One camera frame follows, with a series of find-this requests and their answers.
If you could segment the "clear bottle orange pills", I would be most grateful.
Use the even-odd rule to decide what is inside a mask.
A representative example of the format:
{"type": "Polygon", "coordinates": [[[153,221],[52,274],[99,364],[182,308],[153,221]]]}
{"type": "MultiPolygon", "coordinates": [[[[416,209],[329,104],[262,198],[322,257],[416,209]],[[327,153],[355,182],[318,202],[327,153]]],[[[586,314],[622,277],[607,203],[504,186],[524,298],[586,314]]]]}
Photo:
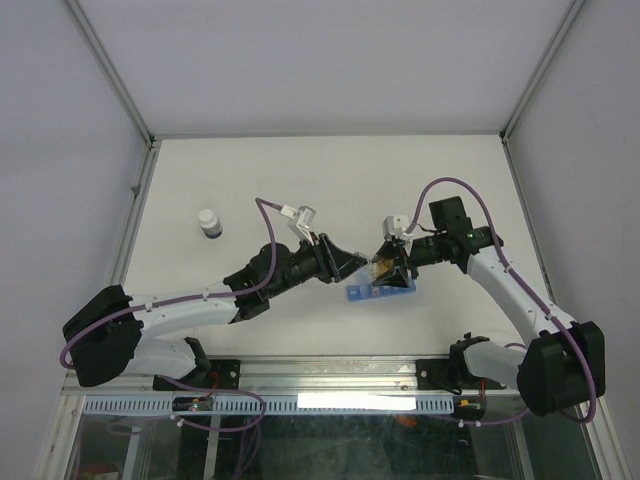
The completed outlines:
{"type": "Polygon", "coordinates": [[[369,275],[375,280],[385,275],[389,270],[394,268],[394,260],[392,258],[374,256],[369,262],[369,275]]]}

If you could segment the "blue weekly pill organizer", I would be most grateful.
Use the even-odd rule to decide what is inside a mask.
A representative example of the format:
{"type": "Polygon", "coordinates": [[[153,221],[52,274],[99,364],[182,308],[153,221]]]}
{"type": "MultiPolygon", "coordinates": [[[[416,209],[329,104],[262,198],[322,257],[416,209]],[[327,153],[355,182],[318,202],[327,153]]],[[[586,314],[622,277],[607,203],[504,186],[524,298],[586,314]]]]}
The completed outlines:
{"type": "Polygon", "coordinates": [[[362,302],[412,294],[416,291],[416,285],[415,282],[411,280],[408,288],[374,286],[371,276],[365,271],[359,271],[349,279],[345,291],[346,298],[349,302],[362,302]]]}

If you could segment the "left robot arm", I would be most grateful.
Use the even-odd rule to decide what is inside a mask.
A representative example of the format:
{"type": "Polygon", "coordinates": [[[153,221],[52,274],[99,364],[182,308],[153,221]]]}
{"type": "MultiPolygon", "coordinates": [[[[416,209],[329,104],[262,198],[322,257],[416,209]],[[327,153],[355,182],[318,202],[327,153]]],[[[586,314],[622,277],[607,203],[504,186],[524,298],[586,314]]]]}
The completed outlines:
{"type": "Polygon", "coordinates": [[[266,312],[273,298],[316,279],[339,283],[365,267],[366,258],[337,247],[321,233],[296,251],[267,244],[239,271],[201,291],[176,298],[135,297],[120,285],[97,293],[63,327],[62,354],[84,388],[121,375],[151,375],[157,390],[210,388],[213,371],[201,342],[170,334],[230,325],[266,312]]]}

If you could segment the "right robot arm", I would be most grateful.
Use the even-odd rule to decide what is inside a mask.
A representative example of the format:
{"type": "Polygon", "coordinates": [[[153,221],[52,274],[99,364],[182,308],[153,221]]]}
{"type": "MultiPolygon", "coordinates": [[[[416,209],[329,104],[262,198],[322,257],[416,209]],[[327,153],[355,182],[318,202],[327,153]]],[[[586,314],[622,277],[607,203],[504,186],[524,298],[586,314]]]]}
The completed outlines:
{"type": "Polygon", "coordinates": [[[376,288],[408,289],[422,267],[449,262],[482,287],[521,338],[513,350],[470,333],[449,348],[432,383],[460,393],[482,379],[517,390],[537,415],[583,402],[594,407],[606,391],[605,338],[593,322],[580,323],[530,286],[514,268],[490,225],[474,227],[460,197],[432,202],[433,230],[417,238],[405,215],[382,223],[384,242],[373,257],[376,288]]]}

